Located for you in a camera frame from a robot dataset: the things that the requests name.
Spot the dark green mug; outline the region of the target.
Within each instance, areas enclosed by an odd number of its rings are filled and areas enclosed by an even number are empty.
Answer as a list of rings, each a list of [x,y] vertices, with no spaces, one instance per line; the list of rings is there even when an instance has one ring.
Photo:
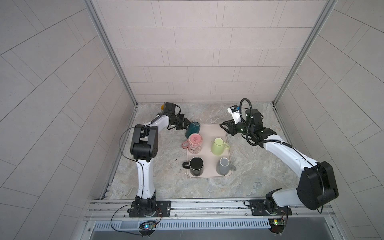
[[[193,121],[187,127],[185,137],[188,139],[192,134],[198,134],[201,129],[201,124],[199,122]]]

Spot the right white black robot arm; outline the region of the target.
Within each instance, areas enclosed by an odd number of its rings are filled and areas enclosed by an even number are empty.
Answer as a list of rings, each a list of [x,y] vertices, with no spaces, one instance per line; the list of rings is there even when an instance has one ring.
[[[251,146],[259,146],[283,161],[300,178],[299,185],[292,189],[277,189],[266,194],[265,210],[270,215],[288,206],[305,206],[310,210],[322,208],[339,197],[333,167],[318,162],[285,142],[270,128],[265,128],[263,115],[257,109],[242,113],[237,105],[228,108],[232,120],[220,124],[228,134],[242,134]]]

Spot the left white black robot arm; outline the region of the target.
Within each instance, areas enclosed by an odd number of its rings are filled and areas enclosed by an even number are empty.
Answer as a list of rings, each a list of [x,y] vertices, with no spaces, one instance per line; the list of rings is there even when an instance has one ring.
[[[151,217],[157,211],[151,160],[159,150],[159,132],[164,128],[183,130],[190,123],[181,113],[179,105],[164,103],[162,112],[153,120],[133,128],[130,152],[138,167],[139,189],[129,210],[129,217]]]

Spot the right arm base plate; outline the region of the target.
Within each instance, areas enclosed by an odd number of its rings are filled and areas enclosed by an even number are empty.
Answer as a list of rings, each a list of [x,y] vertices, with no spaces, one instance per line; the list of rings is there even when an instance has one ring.
[[[273,207],[270,209],[265,200],[249,200],[248,207],[251,209],[253,216],[291,216],[292,210],[289,206]]]

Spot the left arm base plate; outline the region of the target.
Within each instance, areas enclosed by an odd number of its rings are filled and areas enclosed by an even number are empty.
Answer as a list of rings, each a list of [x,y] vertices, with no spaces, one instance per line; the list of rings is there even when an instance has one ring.
[[[171,201],[150,201],[141,200],[132,202],[127,210],[130,218],[154,218],[162,215],[169,217],[171,210]]]

